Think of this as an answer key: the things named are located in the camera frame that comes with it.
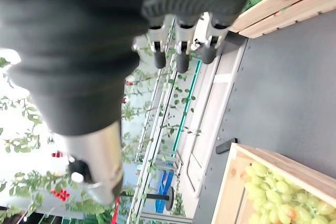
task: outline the green grapes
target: green grapes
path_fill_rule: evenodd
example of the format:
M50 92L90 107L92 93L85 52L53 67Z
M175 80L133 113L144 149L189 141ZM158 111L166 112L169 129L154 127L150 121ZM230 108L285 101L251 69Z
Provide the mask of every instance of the green grapes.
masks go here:
M256 211L249 224L336 224L335 208L292 181L253 162L245 167L247 198Z
M276 191L267 190L266 191L266 197L267 197L268 200L272 201L275 204L281 204L282 203L282 198Z
M259 176L259 177L265 177L267 173L267 168L258 163L258 162L253 162L251 167L253 168L254 172Z
M286 194L289 192L289 186L286 182L284 181L278 181L276 182L276 188L279 192L283 193L283 194Z
M281 199L284 203L289 203L292 201L292 195L291 194L282 194Z
M296 194L296 200L299 203L306 203L307 202L307 195L305 193L298 193Z
M320 215L329 215L334 212L335 208L330 206L328 203L324 201L320 201L317 205L317 213Z
M317 215L315 216L315 218L311 220L311 224L328 224L328 223L329 223L328 220L321 215Z

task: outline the black rubber fingertip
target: black rubber fingertip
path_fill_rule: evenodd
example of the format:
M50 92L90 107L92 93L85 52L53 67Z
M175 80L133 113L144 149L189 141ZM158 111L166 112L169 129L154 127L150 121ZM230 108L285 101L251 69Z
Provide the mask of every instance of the black rubber fingertip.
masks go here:
M184 52L176 57L176 69L179 73L186 73L189 67L189 55Z
M154 64L159 69L166 66L166 55L164 52L159 51L154 53Z
M202 62L204 64L210 64L214 61L216 57L217 49L214 47L202 47L201 48L201 55L202 55Z

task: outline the robotic arm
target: robotic arm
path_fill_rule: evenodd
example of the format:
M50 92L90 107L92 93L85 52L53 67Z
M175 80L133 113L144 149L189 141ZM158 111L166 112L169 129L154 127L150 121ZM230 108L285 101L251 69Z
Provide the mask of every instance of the robotic arm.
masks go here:
M122 186L120 107L124 79L139 64L134 37L149 31L163 68L163 19L175 14L177 69L185 72L200 15L212 14L202 48L211 63L246 1L0 0L0 46L19 53L9 74L64 141L71 177L109 204Z

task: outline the green light strip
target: green light strip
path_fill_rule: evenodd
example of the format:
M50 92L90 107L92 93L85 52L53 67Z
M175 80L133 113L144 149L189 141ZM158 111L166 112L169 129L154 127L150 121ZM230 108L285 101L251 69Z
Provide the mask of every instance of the green light strip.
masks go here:
M174 147L173 147L173 151L174 152L177 150L178 142L180 141L180 137L181 137L181 134L182 134L182 129L183 129L184 121L185 121L185 118L186 118L185 114L187 113L189 105L190 105L191 96L192 96L194 88L195 88L195 84L196 84L198 73L200 72L201 63L202 62L200 60L197 62L194 78L193 78L193 81L191 83L189 94L188 94L188 101L187 101L187 103L186 103L186 105L184 107L182 119L181 119L181 122L180 122L180 127L178 128L176 140L175 140L175 143L174 143Z

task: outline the wooden crate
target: wooden crate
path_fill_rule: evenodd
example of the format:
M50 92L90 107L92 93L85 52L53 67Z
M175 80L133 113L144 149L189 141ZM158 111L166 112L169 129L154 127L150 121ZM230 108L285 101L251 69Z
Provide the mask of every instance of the wooden crate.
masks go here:
M248 224L255 212L244 192L245 167L257 161L302 189L336 207L336 179L317 172L278 153L232 144L212 224Z
M257 38L336 8L336 0L262 0L242 13L231 31Z

